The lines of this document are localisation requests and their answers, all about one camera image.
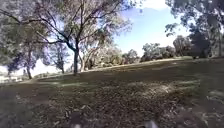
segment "ground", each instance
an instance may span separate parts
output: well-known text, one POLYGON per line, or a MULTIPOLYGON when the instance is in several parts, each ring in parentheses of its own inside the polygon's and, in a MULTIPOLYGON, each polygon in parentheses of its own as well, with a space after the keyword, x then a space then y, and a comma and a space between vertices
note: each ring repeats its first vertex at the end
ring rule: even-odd
POLYGON ((224 60, 143 63, 0 87, 0 128, 224 127, 224 60))

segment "blue sky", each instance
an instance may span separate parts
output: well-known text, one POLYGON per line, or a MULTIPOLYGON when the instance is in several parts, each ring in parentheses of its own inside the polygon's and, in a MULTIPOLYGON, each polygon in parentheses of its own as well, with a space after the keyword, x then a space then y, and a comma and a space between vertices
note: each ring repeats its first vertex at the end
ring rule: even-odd
MULTIPOLYGON (((130 32, 115 37, 115 43, 123 53, 135 49, 141 56, 143 54, 142 47, 146 43, 160 43, 161 46, 173 45, 173 40, 176 37, 166 37, 165 26, 169 23, 179 23, 179 20, 174 19, 170 14, 170 9, 165 5, 165 0, 145 0, 142 7, 124 12, 123 16, 129 18, 133 24, 130 32)), ((177 33, 187 35, 184 28, 181 28, 177 33)), ((70 63, 65 68, 72 64, 72 58, 73 56, 69 58, 70 63)), ((31 71, 33 75, 56 72, 55 67, 46 67, 41 61, 38 61, 36 65, 36 68, 31 71)), ((0 71, 6 72, 6 69, 0 67, 0 71)))

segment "hill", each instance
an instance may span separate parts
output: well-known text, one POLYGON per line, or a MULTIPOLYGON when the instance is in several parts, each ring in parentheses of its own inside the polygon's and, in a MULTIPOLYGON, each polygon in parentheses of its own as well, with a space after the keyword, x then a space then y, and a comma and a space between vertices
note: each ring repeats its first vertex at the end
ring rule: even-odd
POLYGON ((138 64, 39 79, 0 89, 0 127, 61 128, 83 113, 88 128, 224 126, 224 60, 138 64))

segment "distant tree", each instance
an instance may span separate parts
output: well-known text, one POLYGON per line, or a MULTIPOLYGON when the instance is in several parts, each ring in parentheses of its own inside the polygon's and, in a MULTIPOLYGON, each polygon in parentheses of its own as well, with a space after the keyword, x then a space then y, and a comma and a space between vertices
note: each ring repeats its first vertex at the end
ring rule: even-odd
POLYGON ((176 49, 176 52, 180 56, 187 55, 187 52, 191 48, 191 42, 189 38, 183 37, 183 36, 177 36, 177 38, 174 40, 173 45, 176 49))
POLYGON ((64 44, 51 44, 44 51, 43 63, 47 66, 55 66, 64 74, 64 65, 67 63, 67 57, 69 56, 68 49, 64 44))
POLYGON ((124 58, 124 64, 133 64, 139 59, 137 51, 133 49, 131 49, 128 53, 123 54, 122 58, 124 58))
POLYGON ((98 51, 94 57, 94 64, 99 66, 104 64, 106 67, 121 65, 122 52, 115 44, 109 44, 98 51))
POLYGON ((158 44, 158 43, 145 44, 143 46, 144 55, 141 58, 141 62, 151 61, 154 59, 162 59, 162 55, 161 55, 159 46, 160 46, 160 44, 158 44))

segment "tree trunk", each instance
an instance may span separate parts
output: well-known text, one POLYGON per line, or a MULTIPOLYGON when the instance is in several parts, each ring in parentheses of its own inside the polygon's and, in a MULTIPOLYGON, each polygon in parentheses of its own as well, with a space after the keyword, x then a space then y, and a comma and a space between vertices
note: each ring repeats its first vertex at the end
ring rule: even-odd
POLYGON ((78 74, 78 58, 79 58, 79 50, 76 49, 74 52, 74 69, 73 69, 73 75, 76 76, 78 74))
POLYGON ((85 71, 85 67, 86 67, 86 63, 85 63, 85 60, 83 59, 81 61, 81 72, 84 72, 85 71))
POLYGON ((30 72, 30 67, 26 67, 26 71, 27 71, 27 74, 28 74, 28 77, 29 79, 32 79, 32 75, 31 75, 31 72, 30 72))
POLYGON ((64 68, 61 69, 61 73, 62 73, 62 74, 65 74, 65 70, 64 70, 64 68))
POLYGON ((222 42, 219 40, 219 57, 222 56, 222 42))

